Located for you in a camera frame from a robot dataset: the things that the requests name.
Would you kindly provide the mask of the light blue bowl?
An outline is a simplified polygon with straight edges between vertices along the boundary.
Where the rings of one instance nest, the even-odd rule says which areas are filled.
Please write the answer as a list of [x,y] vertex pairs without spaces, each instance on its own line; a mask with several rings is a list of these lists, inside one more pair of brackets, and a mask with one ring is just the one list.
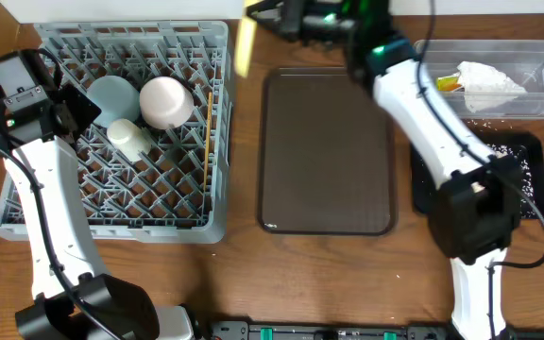
[[140,116],[139,93],[122,77],[98,78],[88,88],[87,97],[101,110],[93,122],[103,128],[118,119],[135,122]]

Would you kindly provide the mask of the white cup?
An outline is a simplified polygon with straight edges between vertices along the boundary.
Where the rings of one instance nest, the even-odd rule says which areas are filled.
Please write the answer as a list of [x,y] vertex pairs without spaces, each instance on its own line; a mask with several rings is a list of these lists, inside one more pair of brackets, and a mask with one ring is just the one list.
[[151,143],[143,132],[125,118],[117,119],[109,125],[107,137],[110,143],[130,162],[140,161],[141,154],[147,155],[151,149]]

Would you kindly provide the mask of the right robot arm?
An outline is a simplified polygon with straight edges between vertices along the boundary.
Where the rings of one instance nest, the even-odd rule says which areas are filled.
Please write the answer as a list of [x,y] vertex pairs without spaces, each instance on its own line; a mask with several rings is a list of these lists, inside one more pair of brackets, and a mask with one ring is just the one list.
[[431,175],[427,213],[450,259],[451,325],[461,339],[506,339],[499,265],[519,225],[519,196],[508,189],[518,163],[500,159],[456,115],[386,1],[257,1],[246,16],[289,42],[341,43],[348,74],[401,128]]

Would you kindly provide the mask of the wooden chopstick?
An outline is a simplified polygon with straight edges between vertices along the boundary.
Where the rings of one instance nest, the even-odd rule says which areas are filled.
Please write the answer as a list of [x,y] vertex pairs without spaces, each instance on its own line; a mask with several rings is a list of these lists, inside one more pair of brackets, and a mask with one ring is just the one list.
[[213,91],[208,94],[208,107],[207,107],[207,125],[205,130],[205,152],[204,152],[204,164],[203,164],[203,192],[206,193],[209,180],[209,155],[211,145],[211,128],[213,119]]

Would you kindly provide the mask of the green orange snack wrapper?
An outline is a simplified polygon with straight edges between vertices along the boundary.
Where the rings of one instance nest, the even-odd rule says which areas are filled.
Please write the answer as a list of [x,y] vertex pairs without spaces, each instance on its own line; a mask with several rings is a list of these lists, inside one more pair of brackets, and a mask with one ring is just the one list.
[[440,92],[462,92],[465,87],[459,82],[459,79],[460,74],[455,73],[450,76],[438,77],[435,84]]

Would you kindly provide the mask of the yellow plate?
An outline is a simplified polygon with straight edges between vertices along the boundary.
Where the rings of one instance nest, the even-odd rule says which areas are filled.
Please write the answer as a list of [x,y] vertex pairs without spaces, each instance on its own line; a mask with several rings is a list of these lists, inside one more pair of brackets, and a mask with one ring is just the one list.
[[257,24],[247,17],[247,8],[258,4],[260,0],[245,0],[243,16],[238,25],[233,69],[238,77],[247,78],[252,47],[256,36]]

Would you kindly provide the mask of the white tissue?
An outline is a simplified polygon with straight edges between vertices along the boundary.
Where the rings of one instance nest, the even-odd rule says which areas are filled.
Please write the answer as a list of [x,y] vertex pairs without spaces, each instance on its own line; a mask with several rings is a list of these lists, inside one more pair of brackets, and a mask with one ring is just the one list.
[[527,93],[524,87],[490,65],[463,61],[457,70],[465,105],[472,113],[494,109]]

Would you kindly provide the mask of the pink bowl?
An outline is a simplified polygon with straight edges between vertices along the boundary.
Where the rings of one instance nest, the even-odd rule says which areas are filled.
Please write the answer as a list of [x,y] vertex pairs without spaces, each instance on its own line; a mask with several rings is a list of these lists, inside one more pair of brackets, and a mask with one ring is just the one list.
[[195,102],[191,93],[177,80],[158,76],[149,80],[139,93],[144,120],[153,128],[178,128],[192,116]]

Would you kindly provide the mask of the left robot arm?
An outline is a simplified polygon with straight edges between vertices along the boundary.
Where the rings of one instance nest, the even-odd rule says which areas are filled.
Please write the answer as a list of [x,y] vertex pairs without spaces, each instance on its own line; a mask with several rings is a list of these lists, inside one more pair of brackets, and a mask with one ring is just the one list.
[[31,306],[15,315],[24,339],[186,339],[203,336],[182,306],[157,308],[110,274],[78,185],[75,143],[99,108],[48,69],[44,49],[0,57],[0,154],[20,198],[31,248]]

